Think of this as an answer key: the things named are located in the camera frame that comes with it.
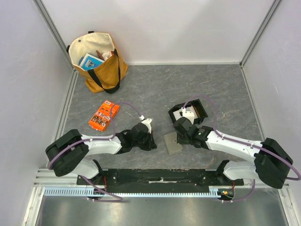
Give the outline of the grey card holder wallet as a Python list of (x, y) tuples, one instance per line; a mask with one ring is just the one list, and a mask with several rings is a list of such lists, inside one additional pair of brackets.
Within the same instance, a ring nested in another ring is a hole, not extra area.
[(163, 136), (169, 155), (179, 153), (183, 150), (183, 146), (177, 143), (177, 133), (172, 132)]

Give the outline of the black card tray box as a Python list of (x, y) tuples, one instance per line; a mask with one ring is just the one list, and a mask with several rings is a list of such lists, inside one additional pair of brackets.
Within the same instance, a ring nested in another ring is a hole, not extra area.
[(189, 101), (186, 105), (184, 103), (177, 104), (168, 111), (168, 114), (172, 123), (175, 123), (181, 117), (185, 117), (192, 124), (201, 124), (208, 117), (199, 99)]

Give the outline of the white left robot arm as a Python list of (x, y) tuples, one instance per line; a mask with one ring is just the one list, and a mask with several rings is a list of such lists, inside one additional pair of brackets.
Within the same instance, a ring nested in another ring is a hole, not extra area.
[(53, 170), (57, 177), (73, 173), (86, 177), (93, 185), (98, 185), (103, 181), (100, 164), (87, 157), (99, 154), (124, 154), (133, 148), (143, 151), (157, 148), (151, 122), (152, 119), (147, 118), (132, 129), (104, 137), (82, 135), (77, 129), (72, 129), (46, 148), (48, 168)]

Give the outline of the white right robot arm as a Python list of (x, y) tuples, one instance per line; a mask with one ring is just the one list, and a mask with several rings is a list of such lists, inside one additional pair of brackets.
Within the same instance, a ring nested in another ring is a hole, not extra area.
[(274, 139), (267, 138), (261, 142), (227, 136), (208, 126), (198, 128), (185, 117), (178, 119), (173, 127), (181, 144), (220, 151), (242, 159), (220, 163), (215, 174), (218, 184), (224, 186), (237, 179), (255, 179), (275, 189), (284, 186), (293, 161)]

